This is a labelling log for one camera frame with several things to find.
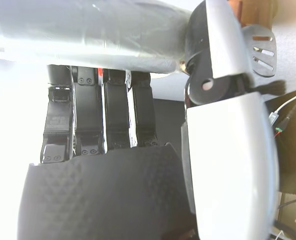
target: white connector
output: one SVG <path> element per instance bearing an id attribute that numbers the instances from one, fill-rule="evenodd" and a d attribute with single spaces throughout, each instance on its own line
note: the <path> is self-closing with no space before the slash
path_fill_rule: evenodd
<path id="1" fill-rule="evenodd" d="M 274 124 L 274 122 L 278 119 L 279 115 L 276 112 L 271 112 L 269 115 L 269 122 L 271 126 Z"/>

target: round hole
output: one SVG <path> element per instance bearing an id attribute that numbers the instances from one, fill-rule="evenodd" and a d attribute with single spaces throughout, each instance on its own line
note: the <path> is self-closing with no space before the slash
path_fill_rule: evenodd
<path id="1" fill-rule="evenodd" d="M 207 79 L 205 80 L 202 85 L 201 85 L 201 88 L 204 90 L 204 91 L 208 91 L 212 88 L 213 86 L 213 80 L 212 79 Z"/>

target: black brush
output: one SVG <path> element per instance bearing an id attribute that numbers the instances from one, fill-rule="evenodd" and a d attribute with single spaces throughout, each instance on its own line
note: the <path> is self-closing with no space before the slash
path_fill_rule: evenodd
<path id="1" fill-rule="evenodd" d="M 284 80 L 273 81 L 266 85 L 260 85 L 250 89 L 251 92 L 260 92 L 262 95 L 271 94 L 282 96 L 286 93 L 286 83 Z"/>

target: red wire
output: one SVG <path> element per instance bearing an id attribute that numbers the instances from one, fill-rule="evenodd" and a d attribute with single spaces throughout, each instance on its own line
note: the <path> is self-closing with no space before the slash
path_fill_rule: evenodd
<path id="1" fill-rule="evenodd" d="M 276 136 L 278 136 L 280 133 L 281 133 L 280 131 L 277 132 L 276 135 L 274 136 L 274 138 L 276 138 Z"/>

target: white cable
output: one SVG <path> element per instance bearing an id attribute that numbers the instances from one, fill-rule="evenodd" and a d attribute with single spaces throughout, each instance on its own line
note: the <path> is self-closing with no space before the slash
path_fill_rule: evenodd
<path id="1" fill-rule="evenodd" d="M 280 233 L 277 235 L 275 240 L 278 240 L 278 238 L 281 236 L 281 234 L 283 235 L 283 231 L 281 230 Z"/>
<path id="2" fill-rule="evenodd" d="M 283 105 L 278 107 L 278 109 L 276 111 L 274 111 L 274 113 L 277 114 L 284 106 L 286 106 L 288 103 L 292 102 L 293 100 L 296 100 L 296 96 L 294 96 L 292 99 L 289 99 Z"/>

